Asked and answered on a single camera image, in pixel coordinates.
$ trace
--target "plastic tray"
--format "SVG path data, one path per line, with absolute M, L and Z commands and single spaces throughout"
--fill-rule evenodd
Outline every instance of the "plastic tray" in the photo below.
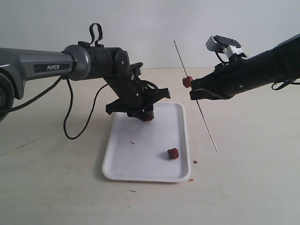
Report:
M 117 112 L 106 148 L 102 172 L 111 180 L 180 182 L 190 175 L 184 107 L 156 103 L 154 120 L 143 122 Z M 177 148 L 178 159 L 167 150 Z

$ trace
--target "robotic arm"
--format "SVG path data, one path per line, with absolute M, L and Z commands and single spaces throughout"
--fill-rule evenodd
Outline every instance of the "robotic arm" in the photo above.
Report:
M 206 42 L 209 51 L 216 53 L 221 63 L 211 74 L 191 82 L 190 99 L 230 99 L 234 95 L 274 83 L 280 90 L 300 78 L 300 34 L 275 48 L 247 59 L 240 44 L 231 38 L 211 36 Z M 223 61 L 224 53 L 228 61 Z
M 95 46 L 91 46 L 95 39 L 94 25 L 97 25 L 99 38 Z M 141 80 L 143 64 L 130 64 L 126 51 L 99 44 L 102 29 L 98 23 L 90 26 L 90 34 L 90 43 L 80 41 L 62 52 L 0 48 L 0 121 L 10 112 L 14 98 L 23 98 L 27 81 L 52 76 L 73 81 L 104 78 L 119 97 L 106 106 L 108 114 L 124 112 L 143 121 L 153 119 L 153 104 L 170 98 L 169 90 Z

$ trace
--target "gray robotic arm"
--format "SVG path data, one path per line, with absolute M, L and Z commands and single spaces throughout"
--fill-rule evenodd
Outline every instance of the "gray robotic arm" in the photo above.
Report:
M 98 27 L 99 39 L 91 46 L 94 25 Z M 170 98 L 169 90 L 141 80 L 143 64 L 130 64 L 126 51 L 98 44 L 102 38 L 98 23 L 90 26 L 90 33 L 90 43 L 80 41 L 62 52 L 0 48 L 0 121 L 14 111 L 11 109 L 14 98 L 23 98 L 27 81 L 52 76 L 73 81 L 104 78 L 119 97 L 106 106 L 108 114 L 123 112 L 143 121 L 153 119 L 153 104 Z

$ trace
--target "white wall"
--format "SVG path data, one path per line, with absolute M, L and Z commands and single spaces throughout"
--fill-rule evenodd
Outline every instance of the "white wall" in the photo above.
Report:
M 180 67 L 173 39 L 186 67 L 212 67 L 211 34 L 258 54 L 300 33 L 299 9 L 299 0 L 3 0 L 0 47 L 61 51 L 89 41 L 88 27 L 98 22 L 104 44 L 144 68 Z

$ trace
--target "meat chunk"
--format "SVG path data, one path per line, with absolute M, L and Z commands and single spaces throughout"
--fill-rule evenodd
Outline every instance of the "meat chunk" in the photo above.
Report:
M 169 149 L 168 151 L 170 159 L 177 159 L 179 157 L 179 152 L 177 148 Z
M 191 82 L 192 82 L 193 78 L 191 76 L 187 76 L 186 78 L 182 79 L 182 84 L 183 86 L 185 86 L 186 88 L 190 88 L 192 86 Z

